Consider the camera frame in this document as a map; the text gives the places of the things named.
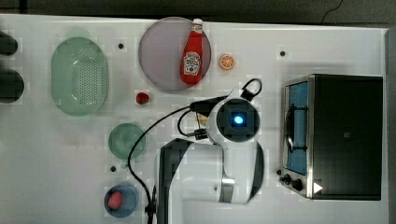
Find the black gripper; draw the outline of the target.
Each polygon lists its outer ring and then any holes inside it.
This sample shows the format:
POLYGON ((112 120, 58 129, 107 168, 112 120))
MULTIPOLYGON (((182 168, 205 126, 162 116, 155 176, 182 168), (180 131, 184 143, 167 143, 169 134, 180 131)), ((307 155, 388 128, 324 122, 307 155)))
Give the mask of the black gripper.
MULTIPOLYGON (((226 99, 226 96, 220 96, 220 97, 216 97, 216 98, 210 98, 210 99, 206 99, 206 100, 202 100, 202 101, 197 101, 197 102, 193 102, 190 104, 190 111, 195 112, 196 113, 196 117, 198 120, 198 115, 202 114, 206 117, 209 118, 209 115, 211 113, 211 111, 213 110, 213 108, 222 100, 226 99)), ((198 126, 199 128, 197 130, 194 131, 194 137, 196 140, 202 140, 202 139, 206 139, 207 138, 207 133, 206 133, 206 125, 202 125, 199 123, 198 120, 198 126)))

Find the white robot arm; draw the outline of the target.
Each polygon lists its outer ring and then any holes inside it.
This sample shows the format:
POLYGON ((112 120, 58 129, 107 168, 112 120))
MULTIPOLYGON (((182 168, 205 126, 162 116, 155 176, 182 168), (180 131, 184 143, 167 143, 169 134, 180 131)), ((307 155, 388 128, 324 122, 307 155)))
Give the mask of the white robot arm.
POLYGON ((194 102, 207 117, 203 137, 176 138, 156 156, 156 223, 182 224, 185 201, 248 203, 262 186, 264 158, 257 140, 261 118, 246 88, 194 102))

